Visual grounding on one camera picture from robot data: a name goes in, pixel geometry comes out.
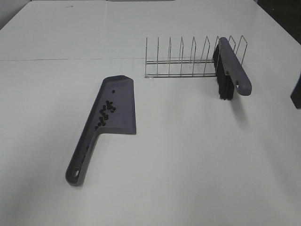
white table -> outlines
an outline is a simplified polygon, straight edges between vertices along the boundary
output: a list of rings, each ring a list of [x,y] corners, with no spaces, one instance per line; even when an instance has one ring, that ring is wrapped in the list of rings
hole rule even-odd
[[[248,42],[249,97],[144,78],[145,37]],[[253,0],[34,1],[0,31],[1,225],[299,226],[301,47]],[[137,135],[64,174],[105,77],[134,79]]]

